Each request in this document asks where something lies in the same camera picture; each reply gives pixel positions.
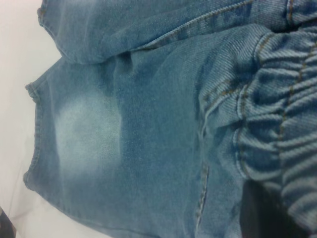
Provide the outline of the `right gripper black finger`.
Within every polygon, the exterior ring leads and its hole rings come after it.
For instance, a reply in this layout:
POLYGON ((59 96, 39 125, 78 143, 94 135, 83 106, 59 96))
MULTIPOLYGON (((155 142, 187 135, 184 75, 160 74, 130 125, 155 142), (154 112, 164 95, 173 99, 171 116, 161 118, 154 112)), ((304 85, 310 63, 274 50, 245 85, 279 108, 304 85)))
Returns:
POLYGON ((292 237, 290 219, 277 194, 253 180, 243 186, 243 237, 292 237))

